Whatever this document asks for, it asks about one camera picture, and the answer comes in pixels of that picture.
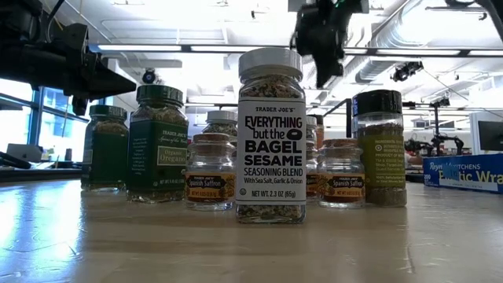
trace green label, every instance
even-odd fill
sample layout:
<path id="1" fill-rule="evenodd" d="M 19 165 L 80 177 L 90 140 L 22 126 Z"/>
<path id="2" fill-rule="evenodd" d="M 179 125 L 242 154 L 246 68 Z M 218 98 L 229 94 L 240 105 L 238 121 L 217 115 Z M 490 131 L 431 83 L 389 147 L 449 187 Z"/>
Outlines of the green label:
<path id="1" fill-rule="evenodd" d="M 151 120 L 130 125 L 127 187 L 183 190 L 188 127 Z"/>
<path id="2" fill-rule="evenodd" d="M 363 149 L 362 161 L 367 186 L 406 185 L 403 136 L 372 135 L 358 140 Z"/>
<path id="3" fill-rule="evenodd" d="M 126 164 L 126 134 L 106 134 L 86 130 L 82 184 L 124 183 Z"/>

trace dark green jar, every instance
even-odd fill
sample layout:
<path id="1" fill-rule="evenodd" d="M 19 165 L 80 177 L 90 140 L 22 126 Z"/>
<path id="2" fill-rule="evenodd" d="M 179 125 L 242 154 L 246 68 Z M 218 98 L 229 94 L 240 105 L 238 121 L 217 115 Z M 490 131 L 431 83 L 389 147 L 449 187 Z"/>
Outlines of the dark green jar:
<path id="1" fill-rule="evenodd" d="M 84 142 L 82 189 L 122 189 L 127 169 L 128 130 L 124 125 L 127 111 L 116 106 L 93 105 L 90 116 Z"/>
<path id="2" fill-rule="evenodd" d="M 182 200 L 189 120 L 183 93 L 169 86 L 138 87 L 131 114 L 127 199 L 155 204 Z"/>

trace blue box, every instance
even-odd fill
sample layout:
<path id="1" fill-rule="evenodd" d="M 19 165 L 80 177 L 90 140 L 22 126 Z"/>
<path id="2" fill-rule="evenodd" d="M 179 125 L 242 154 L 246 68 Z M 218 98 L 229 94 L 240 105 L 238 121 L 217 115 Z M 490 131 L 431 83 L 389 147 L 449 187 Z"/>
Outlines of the blue box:
<path id="1" fill-rule="evenodd" d="M 503 193 L 503 154 L 428 157 L 423 169 L 426 186 Z"/>

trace white jar cap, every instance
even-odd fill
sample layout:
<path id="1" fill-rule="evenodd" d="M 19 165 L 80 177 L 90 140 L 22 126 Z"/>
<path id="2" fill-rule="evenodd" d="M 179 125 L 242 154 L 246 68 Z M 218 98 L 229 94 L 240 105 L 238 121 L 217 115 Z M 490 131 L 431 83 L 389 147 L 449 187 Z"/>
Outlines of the white jar cap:
<path id="1" fill-rule="evenodd" d="M 285 48 L 267 47 L 248 51 L 239 58 L 240 79 L 250 75 L 290 75 L 302 79 L 302 57 Z"/>
<path id="2" fill-rule="evenodd" d="M 237 113 L 232 111 L 218 110 L 218 111 L 210 111 L 207 113 L 206 122 L 215 121 L 215 120 L 224 120 L 224 121 L 232 121 L 237 122 Z"/>
<path id="3" fill-rule="evenodd" d="M 311 126 L 316 126 L 316 118 L 312 116 L 306 116 L 306 124 Z"/>

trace ceiling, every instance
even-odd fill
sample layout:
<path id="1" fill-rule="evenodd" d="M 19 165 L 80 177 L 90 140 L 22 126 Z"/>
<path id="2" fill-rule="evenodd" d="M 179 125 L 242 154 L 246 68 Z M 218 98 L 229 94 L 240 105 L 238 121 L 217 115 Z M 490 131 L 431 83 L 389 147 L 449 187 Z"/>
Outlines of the ceiling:
<path id="1" fill-rule="evenodd" d="M 50 10 L 56 1 L 42 2 Z M 67 0 L 57 19 L 63 24 L 88 24 L 91 43 L 287 46 L 295 27 L 296 7 L 302 2 Z M 478 6 L 466 13 L 449 10 L 443 0 L 370 0 L 370 5 L 370 14 L 354 15 L 351 19 L 348 46 L 503 48 L 490 18 L 481 20 L 484 15 Z M 120 67 L 138 82 L 145 68 L 156 68 L 167 85 L 187 93 L 187 102 L 191 104 L 237 102 L 239 54 L 113 53 L 107 56 L 118 58 Z M 390 79 L 397 64 L 411 60 L 422 61 L 424 71 L 402 83 Z M 387 88 L 401 91 L 404 101 L 429 102 L 449 96 L 455 107 L 503 108 L 503 99 L 473 97 L 474 94 L 484 96 L 483 91 L 474 91 L 481 82 L 503 75 L 501 59 L 347 57 L 345 76 L 328 83 L 324 90 L 314 88 L 316 70 L 312 60 L 304 58 L 304 63 L 301 85 L 310 105 L 328 107 L 362 91 Z M 213 108 L 188 107 L 186 111 L 201 114 L 209 109 Z M 326 108 L 309 112 L 323 113 Z M 428 111 L 417 115 L 427 116 Z"/>

